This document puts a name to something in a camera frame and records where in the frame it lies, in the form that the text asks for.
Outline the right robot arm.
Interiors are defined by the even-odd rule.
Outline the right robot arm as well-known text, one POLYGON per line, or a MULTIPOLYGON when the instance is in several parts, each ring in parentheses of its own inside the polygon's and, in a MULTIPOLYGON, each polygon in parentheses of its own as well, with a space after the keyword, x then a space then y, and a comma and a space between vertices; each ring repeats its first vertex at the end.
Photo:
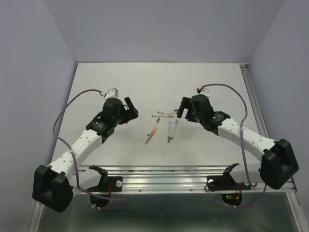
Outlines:
POLYGON ((220 190, 249 182, 265 183, 278 190, 298 172, 294 151, 287 140, 272 140, 242 127, 230 115, 214 111, 207 96, 183 97, 177 118, 182 117, 184 110, 187 110, 187 121, 199 123, 205 130, 239 145, 242 151, 248 151, 258 160, 253 165, 235 163, 228 166, 222 175, 214 178, 213 185, 220 190))

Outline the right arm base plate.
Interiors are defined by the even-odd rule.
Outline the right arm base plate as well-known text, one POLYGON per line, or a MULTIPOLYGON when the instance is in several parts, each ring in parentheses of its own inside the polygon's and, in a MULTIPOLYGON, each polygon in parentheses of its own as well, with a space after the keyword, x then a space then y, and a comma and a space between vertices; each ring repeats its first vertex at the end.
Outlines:
POLYGON ((228 166, 222 175, 208 177, 207 183, 204 187, 204 190, 209 193, 229 190, 229 193, 222 193, 221 197, 225 204, 232 207, 237 207, 241 204, 243 190, 251 190, 251 187, 245 185, 244 182, 236 183, 231 177, 230 172, 238 165, 238 163, 235 163, 228 166))

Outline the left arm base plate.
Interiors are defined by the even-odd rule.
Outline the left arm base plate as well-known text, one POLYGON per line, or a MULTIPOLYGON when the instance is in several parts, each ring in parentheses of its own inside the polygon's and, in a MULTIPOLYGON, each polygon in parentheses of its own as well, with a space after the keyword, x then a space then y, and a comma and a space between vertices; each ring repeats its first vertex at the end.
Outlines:
POLYGON ((122 176, 109 176, 107 170, 92 165, 86 171, 79 173, 79 185, 89 195, 91 206, 97 210, 115 210, 127 206, 127 201, 124 199, 112 200, 112 193, 122 192, 122 176), (107 205, 111 201, 120 205, 108 208, 107 205))

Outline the light blue cap marker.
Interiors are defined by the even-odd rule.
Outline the light blue cap marker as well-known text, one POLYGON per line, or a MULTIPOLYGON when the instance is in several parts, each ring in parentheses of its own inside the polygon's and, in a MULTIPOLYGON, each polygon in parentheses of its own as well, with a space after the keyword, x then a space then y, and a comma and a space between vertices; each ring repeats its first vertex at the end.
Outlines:
POLYGON ((176 129, 177 129, 177 126, 178 126, 178 122, 179 122, 179 120, 176 119, 176 120, 175 120, 175 123, 174 123, 174 126, 173 126, 173 129, 172 129, 172 133, 171 133, 171 137, 170 137, 171 139, 173 139, 174 136, 175 136, 176 129))

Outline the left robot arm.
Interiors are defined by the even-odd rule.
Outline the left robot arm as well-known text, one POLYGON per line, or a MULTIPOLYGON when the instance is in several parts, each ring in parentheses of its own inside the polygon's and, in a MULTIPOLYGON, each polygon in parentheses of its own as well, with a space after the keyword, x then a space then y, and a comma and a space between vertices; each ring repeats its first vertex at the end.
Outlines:
POLYGON ((50 209, 62 213, 72 199, 87 193, 99 199, 102 204, 93 204, 103 209, 111 200, 113 191, 120 191, 116 182, 120 177, 108 177, 107 170, 91 165, 81 174, 79 166, 85 159, 114 133, 118 125, 126 124, 139 116, 130 97, 120 100, 117 97, 105 97, 102 111, 85 127, 73 145, 67 142, 67 151, 47 166, 40 165, 34 172, 32 197, 50 209))

